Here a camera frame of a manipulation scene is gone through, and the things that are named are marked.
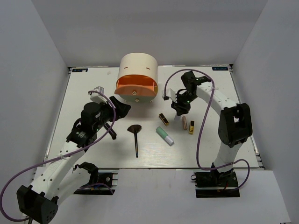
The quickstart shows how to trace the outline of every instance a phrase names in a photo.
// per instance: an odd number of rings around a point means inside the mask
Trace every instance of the gray wall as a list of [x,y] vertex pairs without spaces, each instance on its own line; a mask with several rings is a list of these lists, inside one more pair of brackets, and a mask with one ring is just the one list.
[[267,0],[32,0],[68,66],[233,63]]
[[234,65],[254,136],[273,169],[292,223],[299,223],[299,1],[270,0]]
[[[22,169],[43,160],[67,67],[30,0],[2,0],[0,6],[0,188]],[[20,218],[16,190],[4,196],[9,215]],[[0,223],[10,223],[0,214]]]

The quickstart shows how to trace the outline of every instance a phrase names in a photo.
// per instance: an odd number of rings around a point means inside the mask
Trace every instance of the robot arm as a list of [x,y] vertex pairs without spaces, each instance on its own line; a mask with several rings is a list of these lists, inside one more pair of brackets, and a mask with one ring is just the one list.
[[[207,77],[195,77],[192,71],[186,72],[181,80],[186,89],[179,90],[176,94],[173,90],[167,90],[164,100],[172,99],[171,107],[177,115],[187,114],[191,108],[190,103],[197,97],[207,103],[212,94],[211,80]],[[247,138],[252,135],[252,124],[249,106],[245,103],[238,104],[227,98],[218,89],[214,90],[211,107],[220,117],[218,135],[221,139],[220,149],[212,167],[219,167],[235,161],[235,157]],[[233,165],[217,169],[217,179],[229,175]]]
[[[91,100],[93,102],[84,106],[81,118],[75,121],[60,151],[61,156],[88,147],[97,139],[97,132],[108,121],[113,121],[113,109],[103,98],[92,94]],[[131,109],[130,105],[119,102],[115,97],[110,97],[110,100],[115,106],[116,120],[124,118]],[[88,162],[76,165],[73,173],[65,178],[87,150],[62,157],[51,163],[28,187],[22,185],[17,191],[20,211],[41,224],[47,224],[64,199],[87,183],[97,183],[98,168]]]

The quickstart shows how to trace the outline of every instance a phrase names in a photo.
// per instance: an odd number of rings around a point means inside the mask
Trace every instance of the white cylindrical container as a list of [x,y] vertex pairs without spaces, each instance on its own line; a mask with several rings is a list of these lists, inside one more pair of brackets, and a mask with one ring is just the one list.
[[121,60],[114,93],[127,101],[151,101],[158,92],[157,70],[158,63],[151,55],[125,55]]

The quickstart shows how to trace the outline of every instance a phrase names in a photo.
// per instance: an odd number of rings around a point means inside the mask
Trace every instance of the white cap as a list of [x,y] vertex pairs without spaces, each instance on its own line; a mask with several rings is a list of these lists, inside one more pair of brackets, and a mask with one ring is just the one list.
[[168,145],[172,146],[174,144],[174,140],[169,136],[167,135],[166,138],[164,139]]

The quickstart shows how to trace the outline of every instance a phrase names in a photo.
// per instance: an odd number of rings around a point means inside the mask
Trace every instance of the white cable tie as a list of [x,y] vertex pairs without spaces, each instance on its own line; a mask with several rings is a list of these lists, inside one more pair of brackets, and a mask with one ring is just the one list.
[[212,86],[211,86],[211,89],[210,89],[209,92],[211,92],[212,90],[219,90],[219,88],[218,88],[218,87],[212,87]]
[[58,154],[58,157],[60,157],[61,160],[65,160],[66,157],[64,157],[64,155],[61,153],[61,154]]

